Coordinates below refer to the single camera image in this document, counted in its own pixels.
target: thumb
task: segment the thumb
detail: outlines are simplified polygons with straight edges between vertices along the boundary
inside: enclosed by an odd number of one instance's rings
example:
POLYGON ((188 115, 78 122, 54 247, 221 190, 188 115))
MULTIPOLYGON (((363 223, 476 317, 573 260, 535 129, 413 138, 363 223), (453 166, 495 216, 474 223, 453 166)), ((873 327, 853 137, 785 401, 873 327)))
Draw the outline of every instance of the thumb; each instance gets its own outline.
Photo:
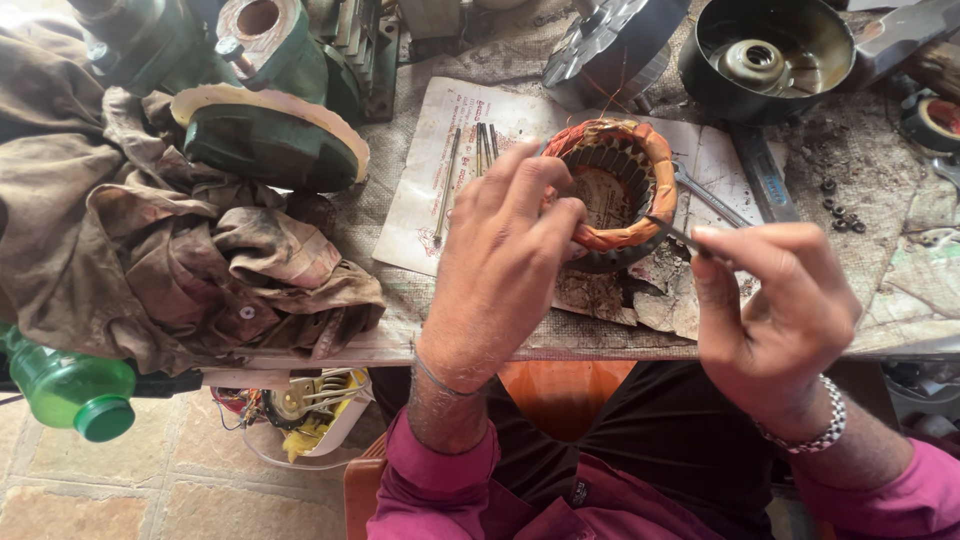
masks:
POLYGON ((719 258, 697 255, 690 261, 700 301, 701 360, 733 360, 744 346, 740 323, 740 287, 719 258))

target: tiled floor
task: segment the tiled floor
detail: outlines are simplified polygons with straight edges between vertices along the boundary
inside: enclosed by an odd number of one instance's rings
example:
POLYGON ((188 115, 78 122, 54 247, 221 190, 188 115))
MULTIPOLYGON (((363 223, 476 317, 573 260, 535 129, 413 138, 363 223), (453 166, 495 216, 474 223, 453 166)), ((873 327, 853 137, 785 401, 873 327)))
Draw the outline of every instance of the tiled floor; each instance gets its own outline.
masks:
MULTIPOLYGON (((0 538, 344 538, 343 467, 308 472, 260 461, 240 430, 224 430, 206 388, 133 400, 133 408, 127 433, 93 444, 45 428, 22 401, 0 407, 0 538)), ((384 429, 371 404, 341 449, 298 463, 360 455, 384 429)), ((257 448, 285 458, 277 430, 250 430, 257 448)))

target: black wristband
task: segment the black wristband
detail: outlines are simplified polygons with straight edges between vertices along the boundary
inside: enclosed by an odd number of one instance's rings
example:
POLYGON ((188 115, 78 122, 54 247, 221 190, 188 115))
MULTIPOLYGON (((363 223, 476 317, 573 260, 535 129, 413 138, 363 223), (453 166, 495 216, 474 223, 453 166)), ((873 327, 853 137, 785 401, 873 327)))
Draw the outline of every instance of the black wristband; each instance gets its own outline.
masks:
POLYGON ((420 369, 423 370, 423 373, 425 373, 426 376, 429 377, 430 380, 432 380, 434 384, 436 384, 437 386, 440 386, 440 388, 442 388, 442 389, 444 390, 444 392, 446 392, 447 394, 449 394, 449 395, 451 395, 451 396, 459 396, 459 397, 461 397, 461 398, 468 398, 468 397, 470 397, 470 396, 475 396, 475 395, 477 395, 477 394, 480 393, 480 390, 474 390, 474 391, 469 392, 469 393, 458 392, 458 391, 454 390, 453 388, 450 388, 450 387, 447 386, 446 384, 443 384, 442 382, 440 382, 439 380, 437 380, 437 378, 434 377, 432 373, 430 373, 430 370, 426 369, 426 366, 423 365, 423 360, 420 359, 420 355, 417 354, 417 351, 414 351, 414 362, 417 363, 417 365, 420 367, 420 369))

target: right hand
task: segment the right hand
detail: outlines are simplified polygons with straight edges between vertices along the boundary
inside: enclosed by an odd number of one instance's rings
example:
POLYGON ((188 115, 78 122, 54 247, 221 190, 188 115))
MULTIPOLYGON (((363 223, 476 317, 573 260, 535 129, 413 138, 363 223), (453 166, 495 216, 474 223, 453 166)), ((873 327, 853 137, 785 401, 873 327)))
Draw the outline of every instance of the right hand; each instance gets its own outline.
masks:
POLYGON ((832 409, 818 375, 850 345, 862 312, 824 232, 812 223, 778 223, 695 227, 693 238, 716 255, 691 261, 707 375, 777 436, 817 437, 832 409), (742 312, 725 261, 760 279, 742 312))

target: wrist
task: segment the wrist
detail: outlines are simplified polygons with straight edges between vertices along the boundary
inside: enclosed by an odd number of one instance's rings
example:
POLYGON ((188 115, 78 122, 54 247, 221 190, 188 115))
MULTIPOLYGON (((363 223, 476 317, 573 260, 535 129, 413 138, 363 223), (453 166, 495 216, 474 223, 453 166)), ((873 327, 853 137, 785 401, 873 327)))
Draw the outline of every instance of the wrist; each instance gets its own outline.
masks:
POLYGON ((817 379, 794 400, 751 416, 782 440, 812 441, 829 429, 833 420, 833 403, 829 391, 817 379))
POLYGON ((495 372, 487 369, 489 362, 482 358, 456 353, 448 343, 426 336, 417 341, 414 354, 420 360, 417 369, 429 372, 429 379, 459 394, 476 392, 495 372))

